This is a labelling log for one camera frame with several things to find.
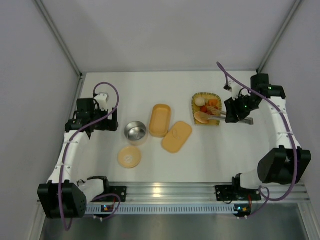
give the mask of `round plate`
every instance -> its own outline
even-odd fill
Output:
[[[126,146],[118,153],[119,164],[127,169],[134,168],[141,161],[141,151],[135,146]]]

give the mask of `white wall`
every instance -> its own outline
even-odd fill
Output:
[[[255,70],[294,0],[43,0],[83,72]]]
[[[311,151],[303,181],[320,219],[320,1],[306,0],[263,70],[282,85],[298,141]]]
[[[1,1],[0,33],[0,239],[22,240],[78,80],[31,0]]]

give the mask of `gray wall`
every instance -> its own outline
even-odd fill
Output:
[[[255,70],[294,0],[43,0],[83,72]]]
[[[312,161],[303,181],[320,219],[320,1],[306,0],[264,69],[284,87],[294,133]]]
[[[0,239],[22,240],[78,81],[31,0],[1,1],[0,33]]]

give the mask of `perforated metal strip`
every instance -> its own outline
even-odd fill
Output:
[[[86,215],[107,215],[102,212],[102,204],[90,203]],[[115,214],[234,214],[234,204],[122,204]]]

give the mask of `gray floor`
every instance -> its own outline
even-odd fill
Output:
[[[60,219],[46,220],[41,240],[304,240],[298,206],[268,204],[248,220],[233,215],[118,215],[101,223],[76,219],[64,232]]]

